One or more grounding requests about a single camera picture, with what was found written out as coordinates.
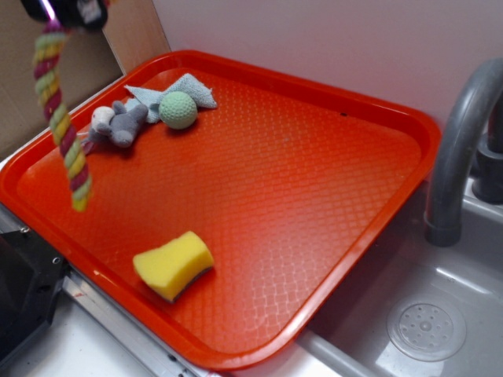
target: tray rim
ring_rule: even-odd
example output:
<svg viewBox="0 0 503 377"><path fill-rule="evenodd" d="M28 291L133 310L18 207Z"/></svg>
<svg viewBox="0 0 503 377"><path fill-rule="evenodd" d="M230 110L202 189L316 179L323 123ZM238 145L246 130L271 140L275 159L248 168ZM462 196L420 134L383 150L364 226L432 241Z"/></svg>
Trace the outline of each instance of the tray rim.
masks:
<svg viewBox="0 0 503 377"><path fill-rule="evenodd" d="M77 130L82 129L87 126L88 122L83 122L80 119L90 119L95 107L110 104L117 98L127 97L128 92L123 88L126 83L139 86L152 75L157 75L167 69L191 68L191 65L203 62L208 73L212 73L211 70L219 70L225 67L226 74L224 77L226 79L232 79L264 90L271 90L271 87L274 87L274 93L318 106L333 108L335 97L339 100L337 104L340 106L340 112L360 119L382 124L384 117L392 116L400 123L406 124L407 127L403 129L403 126L382 125L411 136L420 146L422 155L419 164L404 180L402 187L390 198L385 208L380 210L363 234L355 240L328 276L307 298L277 336L264 346L248 352L232 354L212 350L185 329L179 325L176 326L174 321L171 326L166 326L165 318L155 313L146 316L144 311L140 310L143 304L138 297L115 285L107 276L93 274L93 264L87 258L80 256L78 252L74 252L80 246L69 236L59 233L57 229L52 229L52 226L48 226L44 222L42 214L35 208L23 203L22 198L16 194L17 181L29 166L54 149L52 136L49 132L40 135L39 138L26 145L7 162L3 169L0 170L0 201L2 203L22 221L41 234L62 254L71 256L71 263L78 271L103 289L106 294L110 295L122 307L154 331L163 341L180 352L182 356L204 368L223 371L247 368L264 361L294 340L318 308L323 305L330 293L351 270L351 266L365 253L368 246L377 238L395 213L427 176L435 161L441 133L435 122L418 110L349 90L192 50L166 53L135 68L130 74L114 82L105 92L99 93L95 98L77 109L72 114L74 125ZM299 88L303 89L301 93L297 93Z"/></svg>

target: striped rope toy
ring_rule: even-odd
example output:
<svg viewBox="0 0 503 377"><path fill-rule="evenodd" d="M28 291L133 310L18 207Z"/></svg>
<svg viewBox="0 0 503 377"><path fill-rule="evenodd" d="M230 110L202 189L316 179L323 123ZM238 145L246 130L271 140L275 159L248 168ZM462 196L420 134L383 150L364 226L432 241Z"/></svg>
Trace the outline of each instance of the striped rope toy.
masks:
<svg viewBox="0 0 503 377"><path fill-rule="evenodd" d="M35 91L44 107L54 144L59 147L68 173L72 206L82 212L87 208L92 179L86 157L72 125L70 115L62 102L58 62L67 39L67 31L57 20L50 20L35 41Z"/></svg>

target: gray faucet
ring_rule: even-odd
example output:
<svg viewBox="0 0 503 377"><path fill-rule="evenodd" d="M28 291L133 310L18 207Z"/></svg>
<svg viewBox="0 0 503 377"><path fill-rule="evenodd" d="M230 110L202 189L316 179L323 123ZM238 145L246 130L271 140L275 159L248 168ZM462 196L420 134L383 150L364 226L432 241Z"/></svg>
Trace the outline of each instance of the gray faucet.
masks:
<svg viewBox="0 0 503 377"><path fill-rule="evenodd" d="M503 59L481 64L465 84L444 130L424 213L428 242L447 247L461 237L461 204L476 151L472 191L503 203ZM482 135L485 125L487 133Z"/></svg>

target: sink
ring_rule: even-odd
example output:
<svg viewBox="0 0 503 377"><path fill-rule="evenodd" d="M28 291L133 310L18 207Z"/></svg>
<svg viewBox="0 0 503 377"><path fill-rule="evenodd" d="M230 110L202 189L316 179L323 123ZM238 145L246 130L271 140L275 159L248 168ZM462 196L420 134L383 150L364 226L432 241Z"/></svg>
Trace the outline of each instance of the sink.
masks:
<svg viewBox="0 0 503 377"><path fill-rule="evenodd" d="M465 196L460 242L435 247L424 239L425 201L423 185L308 331L336 350L331 365L349 360L375 376L500 376L503 209Z"/></svg>

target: yellow sponge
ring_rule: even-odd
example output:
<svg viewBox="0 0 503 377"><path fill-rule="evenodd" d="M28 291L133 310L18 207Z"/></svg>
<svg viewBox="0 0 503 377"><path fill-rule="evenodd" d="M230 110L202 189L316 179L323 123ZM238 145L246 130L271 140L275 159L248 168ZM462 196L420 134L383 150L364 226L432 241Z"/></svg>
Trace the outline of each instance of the yellow sponge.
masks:
<svg viewBox="0 0 503 377"><path fill-rule="evenodd" d="M169 302L192 281L213 266L206 244L194 232L133 257L136 273L155 292Z"/></svg>

